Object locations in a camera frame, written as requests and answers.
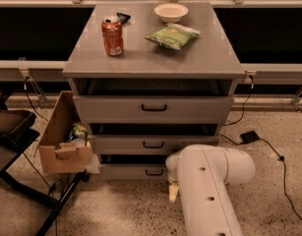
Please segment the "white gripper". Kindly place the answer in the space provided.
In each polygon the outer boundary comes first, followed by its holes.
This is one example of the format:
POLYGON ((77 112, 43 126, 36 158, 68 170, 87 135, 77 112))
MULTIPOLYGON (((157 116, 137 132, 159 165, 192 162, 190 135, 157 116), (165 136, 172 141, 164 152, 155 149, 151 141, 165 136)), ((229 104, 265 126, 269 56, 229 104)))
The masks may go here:
POLYGON ((173 204, 176 201, 179 187, 178 187, 178 177, 174 173, 167 174, 167 181, 169 182, 169 201, 173 204))

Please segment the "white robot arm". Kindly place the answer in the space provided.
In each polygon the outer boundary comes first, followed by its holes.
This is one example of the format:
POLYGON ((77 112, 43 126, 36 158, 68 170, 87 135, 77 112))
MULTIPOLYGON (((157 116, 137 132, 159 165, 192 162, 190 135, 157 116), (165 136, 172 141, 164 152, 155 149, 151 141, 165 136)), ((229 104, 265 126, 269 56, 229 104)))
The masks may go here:
POLYGON ((191 145, 165 161, 169 200, 181 199, 187 236, 243 236, 226 186, 250 182, 253 158, 236 148, 191 145))

